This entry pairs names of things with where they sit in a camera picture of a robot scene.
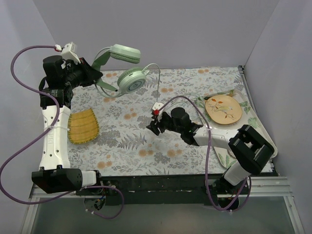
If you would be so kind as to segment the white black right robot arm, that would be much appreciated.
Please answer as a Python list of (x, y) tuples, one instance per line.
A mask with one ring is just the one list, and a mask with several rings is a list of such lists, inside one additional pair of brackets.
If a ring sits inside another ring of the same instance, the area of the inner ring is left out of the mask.
[(213, 189), (233, 193), (250, 175), (259, 175), (269, 160), (277, 155), (277, 148), (251, 125), (244, 124), (237, 131), (209, 133), (208, 127), (191, 122), (184, 108), (177, 107), (170, 114), (161, 103), (152, 108), (152, 121), (147, 126), (155, 135), (166, 130), (178, 133), (188, 145), (223, 148), (233, 153), (236, 161), (213, 183)]

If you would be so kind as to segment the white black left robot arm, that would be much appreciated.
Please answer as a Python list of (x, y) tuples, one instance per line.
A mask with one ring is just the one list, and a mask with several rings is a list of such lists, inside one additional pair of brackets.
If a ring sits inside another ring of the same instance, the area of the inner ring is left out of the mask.
[(67, 143), (73, 90), (93, 85), (102, 73), (93, 69), (84, 58), (75, 63), (60, 55), (45, 58), (43, 69), (46, 76), (40, 82), (39, 91), (47, 134), (39, 170), (32, 172), (32, 181), (48, 194), (87, 187), (91, 194), (98, 195), (104, 188), (99, 171), (71, 168)]

